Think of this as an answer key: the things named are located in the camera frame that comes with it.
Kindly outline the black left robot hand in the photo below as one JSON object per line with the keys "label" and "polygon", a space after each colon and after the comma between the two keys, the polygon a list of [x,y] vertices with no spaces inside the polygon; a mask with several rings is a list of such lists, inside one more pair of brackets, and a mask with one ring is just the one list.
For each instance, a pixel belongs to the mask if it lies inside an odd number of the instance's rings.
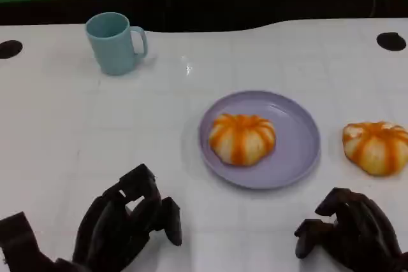
{"label": "black left robot hand", "polygon": [[78,228],[73,262],[89,271],[122,271],[143,250],[152,231],[182,244],[180,208],[161,197],[156,177],[141,164],[90,205]]}

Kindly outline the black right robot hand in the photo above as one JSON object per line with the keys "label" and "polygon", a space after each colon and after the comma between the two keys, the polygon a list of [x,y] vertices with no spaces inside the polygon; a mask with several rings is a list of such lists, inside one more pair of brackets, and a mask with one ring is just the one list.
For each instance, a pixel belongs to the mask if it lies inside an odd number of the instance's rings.
{"label": "black right robot hand", "polygon": [[294,235],[295,255],[306,258],[316,246],[351,271],[407,271],[395,230],[380,207],[366,195],[335,187],[316,208],[334,223],[305,219]]}

